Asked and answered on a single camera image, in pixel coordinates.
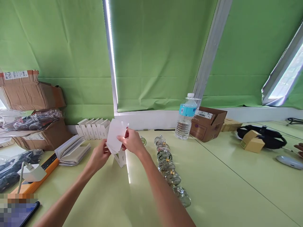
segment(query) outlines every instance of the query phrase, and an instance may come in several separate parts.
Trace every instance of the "orange power strip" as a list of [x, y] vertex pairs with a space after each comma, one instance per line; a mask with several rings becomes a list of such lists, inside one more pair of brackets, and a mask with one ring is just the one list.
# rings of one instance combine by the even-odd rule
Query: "orange power strip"
[[[51, 172], [58, 165], [59, 165], [59, 159], [57, 159], [56, 154], [53, 154], [41, 166], [45, 170], [46, 176], [42, 180], [36, 181], [36, 182], [23, 181], [23, 183], [21, 184], [20, 194], [32, 194], [32, 193], [34, 193], [37, 190], [37, 188], [39, 188], [39, 186], [43, 183], [43, 181], [45, 181], [45, 179], [51, 174]], [[17, 193], [18, 193], [18, 187], [14, 191], [11, 192], [11, 194], [17, 194]]]

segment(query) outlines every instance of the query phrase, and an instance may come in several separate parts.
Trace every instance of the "blue bottle label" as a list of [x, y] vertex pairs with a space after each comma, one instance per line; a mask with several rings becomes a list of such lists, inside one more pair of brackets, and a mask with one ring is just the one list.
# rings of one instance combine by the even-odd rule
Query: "blue bottle label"
[[193, 117], [195, 115], [196, 109], [197, 108], [182, 106], [181, 104], [179, 114], [185, 117]]

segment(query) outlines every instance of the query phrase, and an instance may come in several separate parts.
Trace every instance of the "black headphones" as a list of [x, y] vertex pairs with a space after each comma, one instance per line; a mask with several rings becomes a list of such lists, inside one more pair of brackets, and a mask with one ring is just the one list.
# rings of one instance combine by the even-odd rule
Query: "black headphones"
[[253, 125], [243, 126], [237, 129], [238, 136], [243, 139], [246, 133], [250, 130], [254, 130], [261, 135], [258, 135], [257, 138], [260, 138], [265, 143], [264, 147], [268, 149], [279, 149], [284, 147], [287, 144], [287, 141], [283, 136], [277, 132], [270, 129], [266, 129], [266, 126], [258, 127]]

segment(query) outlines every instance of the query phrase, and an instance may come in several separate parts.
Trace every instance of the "smartphone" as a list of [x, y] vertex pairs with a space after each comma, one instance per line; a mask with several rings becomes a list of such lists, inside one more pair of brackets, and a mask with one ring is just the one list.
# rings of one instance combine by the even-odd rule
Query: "smartphone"
[[6, 226], [24, 227], [39, 206], [39, 201], [35, 203], [10, 203], [8, 208], [4, 209], [4, 219], [2, 221], [5, 220]]

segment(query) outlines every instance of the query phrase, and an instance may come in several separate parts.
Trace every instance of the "hand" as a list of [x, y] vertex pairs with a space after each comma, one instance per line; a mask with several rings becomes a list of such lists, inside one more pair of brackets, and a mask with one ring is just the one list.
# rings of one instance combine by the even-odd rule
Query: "hand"
[[303, 143], [299, 143], [298, 145], [294, 145], [294, 147], [300, 150], [298, 152], [298, 154], [303, 158]]
[[85, 166], [85, 169], [94, 175], [99, 169], [101, 169], [107, 162], [110, 152], [106, 147], [105, 142], [107, 139], [103, 139], [101, 143], [93, 150], [92, 155]]
[[133, 129], [127, 129], [125, 133], [125, 137], [117, 136], [117, 139], [123, 143], [122, 149], [133, 152], [137, 157], [142, 156], [147, 150], [145, 149], [139, 133]]

